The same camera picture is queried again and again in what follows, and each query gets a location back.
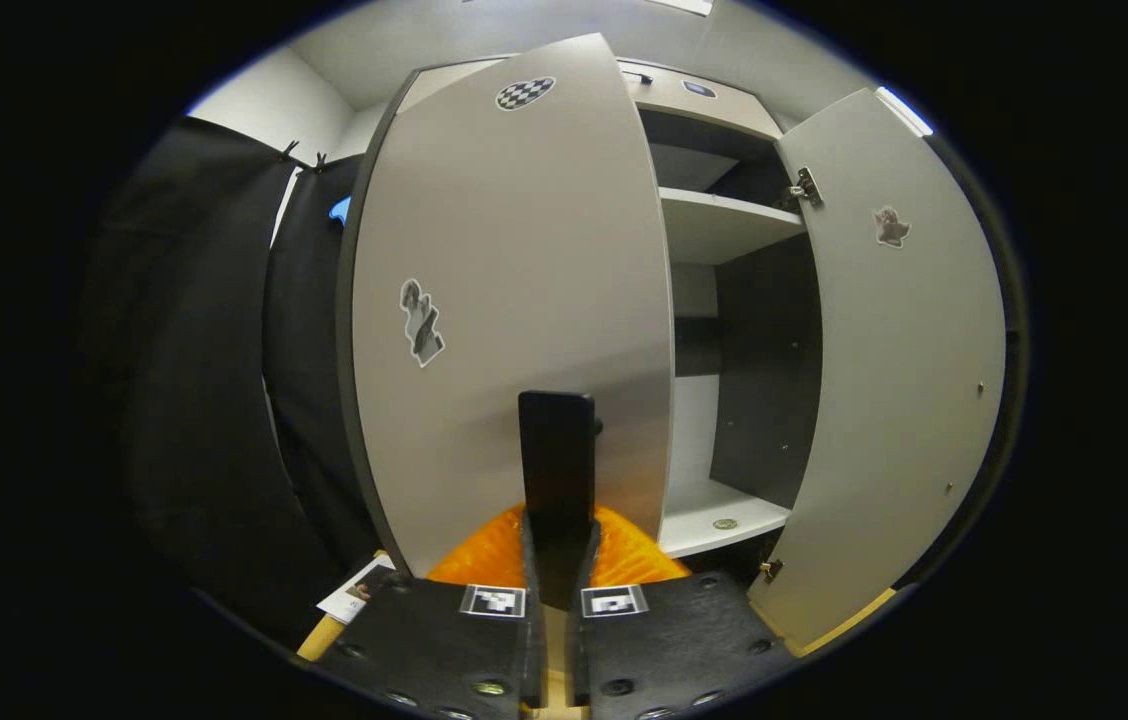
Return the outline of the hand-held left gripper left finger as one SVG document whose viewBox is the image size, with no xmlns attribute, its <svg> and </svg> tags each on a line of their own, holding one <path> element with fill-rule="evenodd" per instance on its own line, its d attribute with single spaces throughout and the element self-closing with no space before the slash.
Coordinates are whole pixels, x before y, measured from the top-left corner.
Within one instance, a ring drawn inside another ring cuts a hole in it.
<svg viewBox="0 0 1128 720">
<path fill-rule="evenodd" d="M 545 705 L 545 616 L 522 506 L 428 577 L 394 571 L 321 633 L 327 678 L 414 719 L 528 719 Z"/>
</svg>

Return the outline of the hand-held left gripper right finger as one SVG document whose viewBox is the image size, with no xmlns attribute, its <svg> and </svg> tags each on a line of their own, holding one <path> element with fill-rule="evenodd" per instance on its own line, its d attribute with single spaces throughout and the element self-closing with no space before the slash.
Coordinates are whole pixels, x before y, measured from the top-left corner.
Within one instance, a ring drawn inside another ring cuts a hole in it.
<svg viewBox="0 0 1128 720">
<path fill-rule="evenodd" d="M 725 571 L 691 573 L 597 507 L 569 611 L 569 701 L 587 719 L 702 719 L 797 665 Z"/>
</svg>

